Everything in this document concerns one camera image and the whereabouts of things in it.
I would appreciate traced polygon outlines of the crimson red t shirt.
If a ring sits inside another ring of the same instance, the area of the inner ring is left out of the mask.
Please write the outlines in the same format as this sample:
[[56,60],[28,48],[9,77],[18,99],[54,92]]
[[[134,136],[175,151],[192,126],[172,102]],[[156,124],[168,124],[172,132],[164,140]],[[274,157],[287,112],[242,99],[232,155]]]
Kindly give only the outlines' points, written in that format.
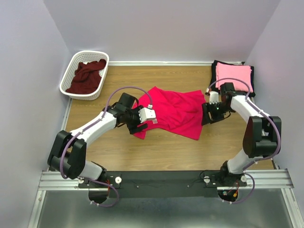
[[144,139],[146,132],[163,129],[193,140],[198,140],[202,131],[203,110],[206,102],[200,90],[181,93],[153,87],[148,91],[152,97],[157,123],[147,122],[147,128],[134,136]]

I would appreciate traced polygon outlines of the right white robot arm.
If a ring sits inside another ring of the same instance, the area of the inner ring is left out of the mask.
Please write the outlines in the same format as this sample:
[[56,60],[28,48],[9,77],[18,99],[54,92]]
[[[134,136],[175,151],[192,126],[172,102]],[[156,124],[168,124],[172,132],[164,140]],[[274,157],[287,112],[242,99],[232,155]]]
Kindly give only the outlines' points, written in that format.
[[202,125],[223,121],[226,113],[238,113],[247,124],[241,151],[220,170],[203,172],[205,182],[230,187],[243,180],[247,168],[280,152],[282,121],[258,108],[248,93],[237,92],[232,82],[222,84],[219,93],[208,87],[205,94],[209,102],[202,105]]

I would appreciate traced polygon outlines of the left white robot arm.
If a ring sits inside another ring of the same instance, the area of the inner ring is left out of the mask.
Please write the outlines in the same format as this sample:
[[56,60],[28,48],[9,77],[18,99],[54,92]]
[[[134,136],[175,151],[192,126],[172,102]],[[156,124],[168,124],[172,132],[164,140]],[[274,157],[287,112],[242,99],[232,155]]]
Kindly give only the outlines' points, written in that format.
[[82,127],[67,132],[57,133],[52,145],[47,164],[59,171],[64,179],[83,178],[96,188],[107,182],[106,168],[86,160],[86,150],[104,133],[126,125],[130,134],[147,128],[149,118],[155,117],[152,105],[133,106],[138,100],[123,93],[118,102],[104,108],[93,120]]

